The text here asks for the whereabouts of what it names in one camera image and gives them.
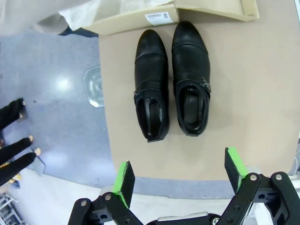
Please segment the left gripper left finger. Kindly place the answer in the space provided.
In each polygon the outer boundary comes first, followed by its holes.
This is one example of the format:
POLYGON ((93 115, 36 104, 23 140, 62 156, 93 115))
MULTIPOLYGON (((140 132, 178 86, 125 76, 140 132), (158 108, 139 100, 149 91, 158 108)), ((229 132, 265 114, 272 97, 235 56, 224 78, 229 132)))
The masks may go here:
POLYGON ((78 199, 68 221, 69 225, 103 225, 113 221, 117 225, 141 225, 142 222, 129 209, 135 175, 129 161, 122 162, 111 191, 94 201, 78 199))

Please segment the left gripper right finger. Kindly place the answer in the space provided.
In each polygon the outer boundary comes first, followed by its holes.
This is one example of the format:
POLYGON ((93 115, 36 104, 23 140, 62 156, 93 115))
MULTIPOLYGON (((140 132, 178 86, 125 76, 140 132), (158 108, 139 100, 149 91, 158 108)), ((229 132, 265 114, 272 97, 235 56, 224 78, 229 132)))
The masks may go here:
POLYGON ((248 172, 234 147, 225 149, 225 170, 234 197, 224 211, 224 224, 241 225, 255 203, 263 203, 275 225, 300 223, 300 198, 285 172, 270 177, 248 172))

